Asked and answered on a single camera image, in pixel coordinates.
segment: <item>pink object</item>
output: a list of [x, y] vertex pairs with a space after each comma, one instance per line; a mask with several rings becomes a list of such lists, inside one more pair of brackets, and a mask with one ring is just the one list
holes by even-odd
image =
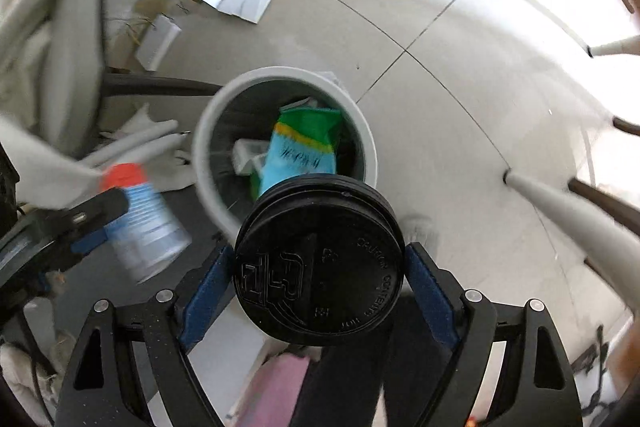
[[246, 390], [236, 427], [287, 427], [308, 366], [307, 357], [290, 353], [263, 364]]

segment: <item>blue gripper pad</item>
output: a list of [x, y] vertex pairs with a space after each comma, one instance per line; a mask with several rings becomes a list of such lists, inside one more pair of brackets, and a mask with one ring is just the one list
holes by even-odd
[[179, 339], [185, 352], [201, 341], [207, 332], [211, 316], [226, 287], [229, 286], [234, 255], [234, 250], [231, 247], [227, 246], [222, 249], [220, 256], [209, 268], [196, 293], [193, 294], [193, 298], [185, 307], [182, 318], [182, 334]]
[[404, 250], [404, 273], [431, 334], [438, 342], [453, 350], [460, 341], [455, 328], [453, 309], [411, 245], [407, 245]]

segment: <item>snack bag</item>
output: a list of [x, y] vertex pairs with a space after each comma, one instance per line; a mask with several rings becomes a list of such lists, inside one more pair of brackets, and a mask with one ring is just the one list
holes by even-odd
[[273, 128], [262, 170], [260, 195], [273, 185], [300, 174], [335, 174], [342, 115], [339, 110], [296, 107], [283, 110]]

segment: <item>white trash can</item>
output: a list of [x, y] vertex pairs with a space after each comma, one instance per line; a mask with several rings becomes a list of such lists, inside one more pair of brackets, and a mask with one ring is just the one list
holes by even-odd
[[212, 97], [192, 145], [198, 197], [231, 245], [254, 204], [249, 178], [236, 176], [231, 163], [234, 143], [241, 138], [271, 139], [279, 108], [306, 96], [342, 113], [338, 174], [376, 187], [378, 158], [373, 136], [344, 90], [318, 73], [298, 68], [273, 66], [241, 74]]

